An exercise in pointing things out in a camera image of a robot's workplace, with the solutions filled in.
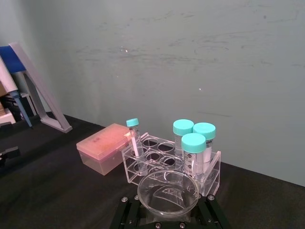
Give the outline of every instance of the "pink pipette tip box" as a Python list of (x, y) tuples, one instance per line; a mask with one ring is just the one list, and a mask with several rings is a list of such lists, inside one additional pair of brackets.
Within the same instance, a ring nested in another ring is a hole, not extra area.
[(129, 128), (111, 124), (76, 144), (82, 162), (106, 175), (122, 161), (122, 150), (129, 145)]

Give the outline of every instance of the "small tube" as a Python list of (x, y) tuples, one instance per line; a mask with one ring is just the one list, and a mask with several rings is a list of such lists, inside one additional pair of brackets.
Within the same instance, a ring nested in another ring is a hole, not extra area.
[(141, 136), (139, 133), (139, 120), (137, 118), (129, 119), (126, 121), (127, 127), (129, 127), (132, 146), (134, 150), (135, 157), (137, 158), (137, 164), (140, 176), (146, 176), (147, 165), (144, 163), (146, 161), (143, 145), (141, 141)]
[(206, 139), (206, 149), (203, 153), (203, 172), (205, 173), (211, 162), (213, 139), (216, 137), (216, 127), (211, 123), (196, 123), (193, 133), (201, 134)]
[(183, 172), (183, 166), (181, 161), (183, 161), (183, 150), (181, 147), (181, 138), (185, 134), (190, 134), (193, 132), (194, 123), (188, 119), (179, 119), (173, 123), (173, 133), (175, 138), (175, 156), (180, 160), (176, 161), (176, 170)]
[(203, 152), (205, 148), (205, 137), (201, 134), (191, 133), (182, 137), (184, 172), (197, 181), (200, 181), (203, 175)]

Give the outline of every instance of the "clear acrylic tube rack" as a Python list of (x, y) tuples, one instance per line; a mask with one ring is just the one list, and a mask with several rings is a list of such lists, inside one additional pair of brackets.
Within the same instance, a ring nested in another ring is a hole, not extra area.
[[(162, 169), (173, 169), (183, 172), (183, 162), (179, 163), (181, 167), (175, 165), (180, 159), (175, 157), (174, 142), (151, 136), (148, 133), (143, 134), (141, 140), (144, 147), (145, 163), (147, 164), (148, 173)], [(138, 168), (139, 161), (134, 154), (132, 145), (122, 150), (122, 157), (128, 183), (139, 185), (143, 176), (140, 176)], [(203, 196), (207, 196), (208, 194), (215, 195), (219, 188), (220, 159), (220, 151), (217, 153), (212, 152), (211, 163), (201, 181), (197, 182)]]

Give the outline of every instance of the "black table surface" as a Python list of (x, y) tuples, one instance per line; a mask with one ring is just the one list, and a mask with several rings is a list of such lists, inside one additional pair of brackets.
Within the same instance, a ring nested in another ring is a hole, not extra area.
[[(123, 164), (102, 176), (81, 162), (76, 143), (102, 127), (67, 119), (67, 134), (38, 118), (1, 133), (0, 150), (21, 156), (0, 169), (0, 229), (107, 229), (121, 197), (136, 194)], [(305, 187), (222, 163), (216, 197), (235, 229), (305, 229)]]

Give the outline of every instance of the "glass petri dish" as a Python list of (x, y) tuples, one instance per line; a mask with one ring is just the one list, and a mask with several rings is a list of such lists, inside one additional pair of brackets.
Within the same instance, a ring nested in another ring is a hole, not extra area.
[(159, 219), (185, 220), (197, 204), (199, 190), (187, 174), (166, 169), (150, 173), (138, 185), (143, 206)]

